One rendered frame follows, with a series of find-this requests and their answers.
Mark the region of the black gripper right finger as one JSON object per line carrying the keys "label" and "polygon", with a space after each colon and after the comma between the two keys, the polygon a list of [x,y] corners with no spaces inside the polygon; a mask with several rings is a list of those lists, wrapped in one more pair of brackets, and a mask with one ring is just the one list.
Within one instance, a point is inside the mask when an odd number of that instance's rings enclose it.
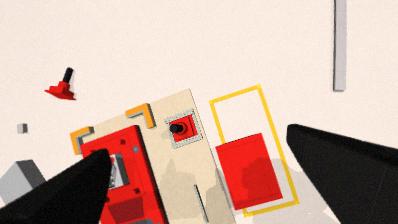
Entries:
{"label": "black gripper right finger", "polygon": [[299,124],[286,142],[340,224],[398,224],[398,149]]}

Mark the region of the yellow flat bar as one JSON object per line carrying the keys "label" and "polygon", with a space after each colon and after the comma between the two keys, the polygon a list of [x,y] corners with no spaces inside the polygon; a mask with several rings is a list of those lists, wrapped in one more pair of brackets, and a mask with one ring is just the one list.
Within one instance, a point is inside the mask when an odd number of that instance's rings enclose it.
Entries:
{"label": "yellow flat bar", "polygon": [[243,90],[240,90],[240,91],[237,91],[237,92],[234,92],[234,93],[231,93],[231,94],[228,94],[228,95],[225,95],[225,96],[222,96],[222,97],[219,97],[219,98],[216,98],[216,99],[213,99],[213,100],[209,101],[210,107],[211,107],[211,110],[212,110],[212,113],[213,113],[213,116],[214,116],[214,120],[215,120],[217,129],[218,129],[218,132],[219,132],[219,136],[220,136],[221,142],[222,142],[222,144],[226,143],[213,103],[216,103],[216,102],[219,102],[219,101],[222,101],[222,100],[225,100],[225,99],[228,99],[228,98],[231,98],[231,97],[234,97],[234,96],[237,96],[237,95],[240,95],[240,94],[252,91],[252,90],[256,90],[256,89],[258,89],[260,97],[262,99],[262,102],[263,102],[263,105],[264,105],[264,108],[265,108],[265,111],[266,111],[266,117],[267,117],[270,129],[271,129],[271,132],[273,134],[277,149],[279,151],[282,163],[284,165],[284,171],[285,171],[287,180],[289,182],[289,185],[290,185],[290,188],[291,188],[291,191],[292,191],[292,194],[293,194],[294,201],[289,202],[289,203],[285,203],[285,204],[281,204],[281,205],[277,205],[277,206],[273,206],[273,207],[268,207],[268,208],[257,210],[257,211],[253,211],[253,212],[248,212],[248,213],[247,213],[246,208],[243,208],[242,211],[243,211],[243,214],[244,214],[244,218],[255,216],[255,215],[259,215],[259,214],[263,214],[263,213],[267,213],[267,212],[270,212],[270,211],[275,210],[275,209],[280,209],[280,208],[288,207],[288,206],[291,206],[291,205],[300,204],[300,202],[299,202],[299,200],[297,198],[296,192],[295,192],[296,189],[295,189],[293,180],[292,180],[292,178],[290,176],[290,173],[289,173],[289,170],[288,170],[288,167],[287,167],[287,164],[286,164],[287,161],[286,161],[284,152],[283,152],[283,150],[281,148],[281,145],[280,145],[280,142],[279,142],[275,127],[273,125],[273,122],[272,122],[272,119],[271,119],[271,116],[270,116],[270,113],[269,113],[269,110],[268,110],[268,107],[267,107],[267,104],[266,104],[266,101],[265,101],[265,96],[264,96],[261,84],[258,84],[258,85],[255,85],[255,86],[252,86],[252,87],[249,87],[249,88],[246,88],[246,89],[243,89]]}

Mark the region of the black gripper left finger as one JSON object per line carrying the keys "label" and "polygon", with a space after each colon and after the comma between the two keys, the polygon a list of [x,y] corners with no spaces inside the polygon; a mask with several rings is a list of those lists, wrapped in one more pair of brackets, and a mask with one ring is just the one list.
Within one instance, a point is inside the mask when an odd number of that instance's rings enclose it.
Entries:
{"label": "black gripper left finger", "polygon": [[99,148],[0,208],[0,224],[99,224],[113,165]]}

